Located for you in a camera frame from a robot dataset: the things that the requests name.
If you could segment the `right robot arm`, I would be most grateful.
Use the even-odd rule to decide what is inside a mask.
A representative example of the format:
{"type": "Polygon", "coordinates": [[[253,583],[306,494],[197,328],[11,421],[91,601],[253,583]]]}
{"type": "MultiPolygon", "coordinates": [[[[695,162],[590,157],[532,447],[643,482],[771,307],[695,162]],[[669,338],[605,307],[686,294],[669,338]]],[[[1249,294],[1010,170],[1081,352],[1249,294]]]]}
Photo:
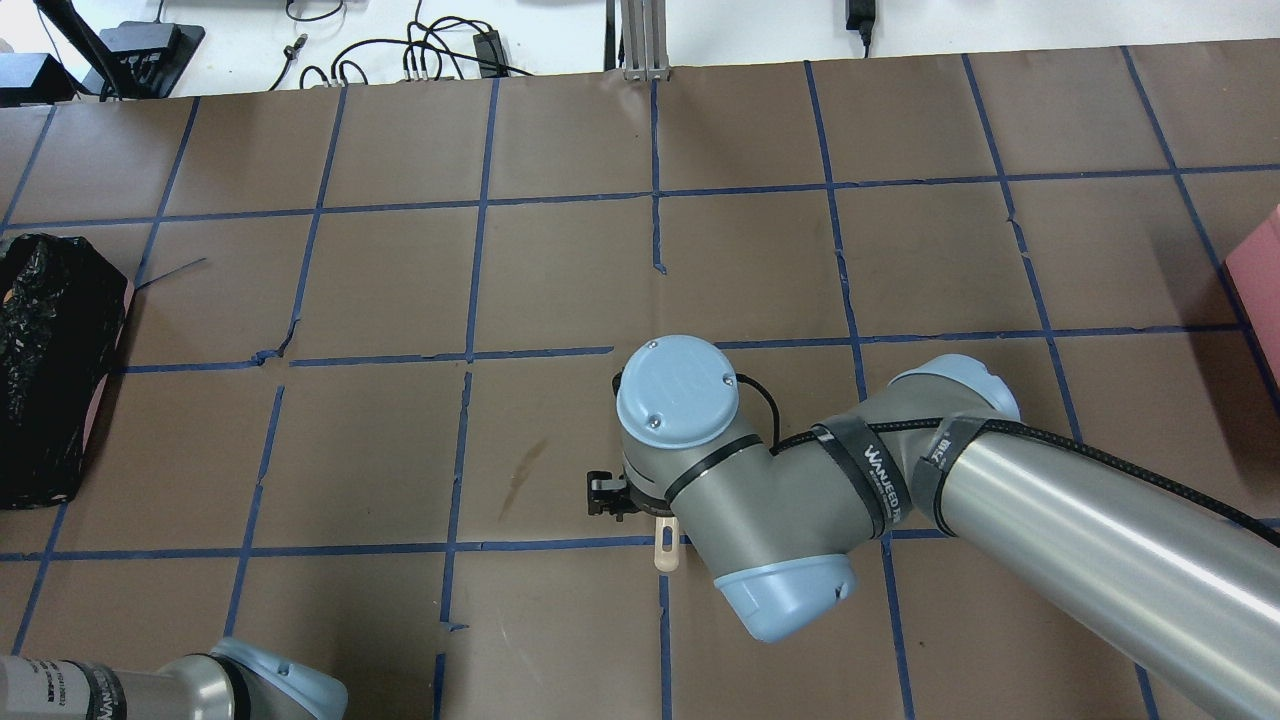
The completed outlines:
{"type": "Polygon", "coordinates": [[[966,355],[773,442],[742,386],[708,341],[648,341],[612,380],[622,469],[589,471],[585,491],[593,516],[676,520],[754,639],[836,607],[850,552],[918,511],[1204,711],[1277,716],[1277,533],[1261,520],[1024,424],[966,355]]]}

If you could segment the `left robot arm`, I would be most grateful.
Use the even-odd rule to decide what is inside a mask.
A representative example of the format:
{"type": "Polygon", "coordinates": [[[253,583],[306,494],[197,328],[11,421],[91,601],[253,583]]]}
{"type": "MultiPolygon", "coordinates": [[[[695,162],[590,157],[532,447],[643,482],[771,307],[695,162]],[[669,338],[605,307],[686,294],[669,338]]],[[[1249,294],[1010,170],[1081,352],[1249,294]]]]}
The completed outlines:
{"type": "Polygon", "coordinates": [[[334,676],[230,637],[151,673],[3,657],[4,719],[342,719],[348,702],[334,676]]]}

